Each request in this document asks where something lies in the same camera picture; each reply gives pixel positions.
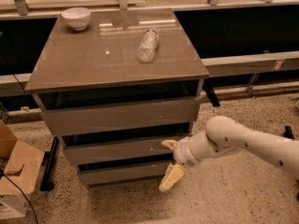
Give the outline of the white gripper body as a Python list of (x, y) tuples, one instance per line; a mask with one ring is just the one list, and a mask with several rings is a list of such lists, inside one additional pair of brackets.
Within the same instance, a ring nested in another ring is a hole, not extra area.
[(183, 167), (193, 167), (200, 163), (191, 152), (189, 137), (177, 141), (173, 149), (173, 157), (176, 163)]

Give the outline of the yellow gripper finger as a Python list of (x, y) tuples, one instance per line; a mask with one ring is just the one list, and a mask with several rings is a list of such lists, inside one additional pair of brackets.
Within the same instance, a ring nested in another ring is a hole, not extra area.
[(176, 140), (163, 140), (162, 145), (173, 150), (178, 142)]
[(159, 186), (159, 191), (169, 191), (184, 175), (185, 169), (182, 165), (170, 163)]

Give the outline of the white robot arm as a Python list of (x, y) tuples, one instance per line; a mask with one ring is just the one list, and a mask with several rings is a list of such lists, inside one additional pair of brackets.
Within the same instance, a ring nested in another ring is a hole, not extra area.
[(211, 118), (203, 131), (178, 141), (163, 140), (162, 145), (173, 152), (159, 186), (170, 190), (189, 167), (207, 158), (224, 157), (244, 149), (284, 172), (299, 178), (299, 141), (247, 128), (225, 116)]

